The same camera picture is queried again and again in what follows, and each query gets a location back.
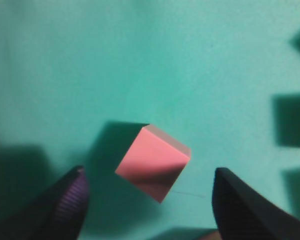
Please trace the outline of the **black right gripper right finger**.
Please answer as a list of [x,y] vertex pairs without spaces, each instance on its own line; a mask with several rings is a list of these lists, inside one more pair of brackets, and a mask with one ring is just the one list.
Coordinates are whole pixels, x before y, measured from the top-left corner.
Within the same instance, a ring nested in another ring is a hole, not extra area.
[[226,167],[215,170],[211,205],[223,240],[300,240],[300,220]]

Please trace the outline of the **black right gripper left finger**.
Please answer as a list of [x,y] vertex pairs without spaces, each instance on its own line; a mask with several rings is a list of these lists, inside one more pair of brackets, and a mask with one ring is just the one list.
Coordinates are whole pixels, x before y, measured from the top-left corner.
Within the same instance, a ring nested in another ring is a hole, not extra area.
[[89,182],[76,166],[34,201],[0,222],[0,240],[76,240],[89,208]]

